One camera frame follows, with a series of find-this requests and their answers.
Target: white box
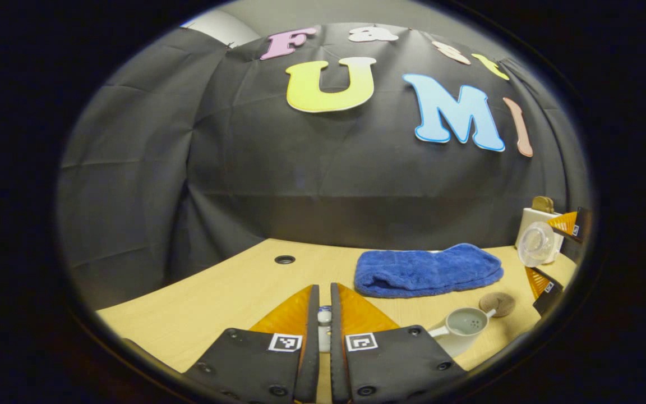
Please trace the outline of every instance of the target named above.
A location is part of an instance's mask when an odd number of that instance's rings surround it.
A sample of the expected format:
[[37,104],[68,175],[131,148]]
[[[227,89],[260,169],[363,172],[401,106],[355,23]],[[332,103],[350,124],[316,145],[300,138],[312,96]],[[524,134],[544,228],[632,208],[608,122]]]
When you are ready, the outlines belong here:
[[[520,221],[520,229],[518,230],[518,239],[515,240],[515,248],[518,248],[518,246],[520,245],[520,239],[523,238],[523,232],[525,232],[525,229],[528,228],[528,226],[530,226],[534,222],[547,223],[548,220],[554,217],[558,217],[559,215],[561,214],[548,214],[546,212],[540,212],[540,210],[535,210],[532,208],[523,209],[523,219]],[[557,258],[557,255],[560,253],[560,248],[562,248],[562,241],[565,240],[565,238],[561,235],[558,235],[558,233],[554,233],[553,237],[555,240],[555,248],[547,257],[547,259],[543,261],[543,264],[549,264]]]

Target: small white object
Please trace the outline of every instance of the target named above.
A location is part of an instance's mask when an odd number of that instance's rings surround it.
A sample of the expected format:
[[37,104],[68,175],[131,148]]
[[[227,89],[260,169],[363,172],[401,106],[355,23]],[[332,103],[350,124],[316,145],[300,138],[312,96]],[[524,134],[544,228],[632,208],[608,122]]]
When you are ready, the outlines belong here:
[[[528,228],[534,222],[547,222],[551,218],[556,218],[561,214],[549,214],[546,212],[540,212],[540,210],[535,210],[532,208],[523,209],[523,219],[520,221],[520,229],[518,230],[518,239],[515,240],[515,248],[520,248],[520,240],[523,238],[523,233],[526,228]],[[542,263],[549,264],[557,258],[557,255],[560,253],[560,248],[562,248],[562,241],[565,238],[558,233],[553,235],[553,249],[549,256],[547,256]]]
[[445,318],[443,327],[429,330],[431,337],[451,357],[456,357],[471,347],[477,336],[487,328],[495,309],[485,313],[477,307],[461,307]]
[[330,327],[333,323],[333,312],[330,310],[318,311],[318,350],[330,352]]

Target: brown object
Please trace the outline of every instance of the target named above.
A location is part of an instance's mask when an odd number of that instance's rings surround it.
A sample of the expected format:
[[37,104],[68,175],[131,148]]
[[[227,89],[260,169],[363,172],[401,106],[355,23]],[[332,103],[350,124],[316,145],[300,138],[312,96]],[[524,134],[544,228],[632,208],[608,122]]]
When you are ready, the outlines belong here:
[[555,212],[555,204],[552,199],[546,196],[536,196],[533,198],[533,209],[540,210],[546,214],[553,214]]
[[507,104],[507,107],[510,108],[510,113],[513,115],[515,129],[518,131],[518,151],[523,156],[531,158],[533,156],[533,147],[530,145],[528,129],[525,127],[525,120],[523,120],[523,109],[507,97],[502,97],[502,100]]
[[493,317],[505,317],[515,310],[515,299],[503,292],[488,293],[480,299],[480,310],[485,313],[495,309]]

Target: white wall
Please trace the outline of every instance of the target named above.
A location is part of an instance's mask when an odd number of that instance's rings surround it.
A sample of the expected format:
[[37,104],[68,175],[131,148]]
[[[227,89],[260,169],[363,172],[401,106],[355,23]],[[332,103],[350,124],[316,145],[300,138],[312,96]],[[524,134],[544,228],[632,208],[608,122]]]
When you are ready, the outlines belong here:
[[236,0],[218,10],[235,16],[261,36],[332,22],[369,22],[448,36],[492,59],[510,54],[470,21],[413,0]]
[[229,44],[231,48],[261,37],[243,21],[221,10],[203,13],[181,26],[213,36],[222,43]]

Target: round coaster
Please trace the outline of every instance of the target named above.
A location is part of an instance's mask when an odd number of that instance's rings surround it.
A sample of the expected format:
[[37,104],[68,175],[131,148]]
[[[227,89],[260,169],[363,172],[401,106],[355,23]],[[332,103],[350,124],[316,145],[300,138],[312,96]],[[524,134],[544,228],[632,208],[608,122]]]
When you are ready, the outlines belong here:
[[480,310],[485,313],[495,309],[493,317],[505,317],[515,310],[515,299],[507,293],[488,293],[480,299]]

